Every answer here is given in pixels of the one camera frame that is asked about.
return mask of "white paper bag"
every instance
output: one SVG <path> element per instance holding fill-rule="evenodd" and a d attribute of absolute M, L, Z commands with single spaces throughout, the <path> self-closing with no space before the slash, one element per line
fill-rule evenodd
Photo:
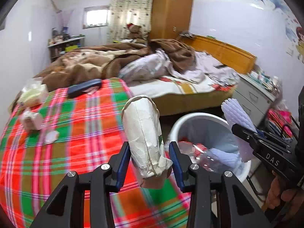
<path fill-rule="evenodd" d="M 165 157 L 156 105 L 148 96 L 133 97 L 124 106 L 121 119 L 132 162 L 143 179 L 139 184 L 145 188 L 162 188 L 172 161 Z"/>

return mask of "human hand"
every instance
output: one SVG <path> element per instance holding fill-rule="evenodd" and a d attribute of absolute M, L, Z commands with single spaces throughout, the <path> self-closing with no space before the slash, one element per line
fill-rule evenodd
<path fill-rule="evenodd" d="M 270 190 L 268 191 L 268 195 L 266 198 L 266 205 L 270 209 L 274 209 L 277 206 L 280 205 L 281 200 L 285 202 L 289 202 L 294 194 L 296 193 L 297 189 L 287 189 L 283 191 L 281 198 L 280 198 L 280 183 L 279 183 L 279 176 L 273 171 L 273 175 L 275 175 L 275 179 L 271 183 Z M 300 189 L 297 193 L 297 195 L 294 197 L 294 199 L 291 202 L 291 206 L 283 220 L 290 219 L 292 216 L 294 216 L 299 208 L 301 207 L 302 203 L 304 201 L 304 191 Z"/>

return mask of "floral curtain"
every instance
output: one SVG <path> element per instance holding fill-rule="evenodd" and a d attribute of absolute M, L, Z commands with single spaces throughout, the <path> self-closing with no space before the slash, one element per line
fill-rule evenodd
<path fill-rule="evenodd" d="M 108 43 L 127 37 L 127 24 L 142 26 L 143 35 L 150 32 L 153 0 L 112 0 Z"/>

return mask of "brown blanket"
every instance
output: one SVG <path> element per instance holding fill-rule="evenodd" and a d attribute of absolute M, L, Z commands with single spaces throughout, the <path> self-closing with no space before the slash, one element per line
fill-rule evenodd
<path fill-rule="evenodd" d="M 154 51 L 161 47 L 178 72 L 187 70 L 195 59 L 194 48 L 174 39 L 152 39 L 149 46 Z"/>
<path fill-rule="evenodd" d="M 149 47 L 132 43 L 82 47 L 59 57 L 35 78 L 43 77 L 43 84 L 53 91 L 92 79 L 116 77 L 128 63 L 149 54 Z"/>

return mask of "wooden wardrobe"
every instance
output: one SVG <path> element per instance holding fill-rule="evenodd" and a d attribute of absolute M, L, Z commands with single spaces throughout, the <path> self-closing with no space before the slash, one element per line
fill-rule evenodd
<path fill-rule="evenodd" d="M 176 39 L 189 29 L 193 0 L 153 0 L 150 39 Z"/>

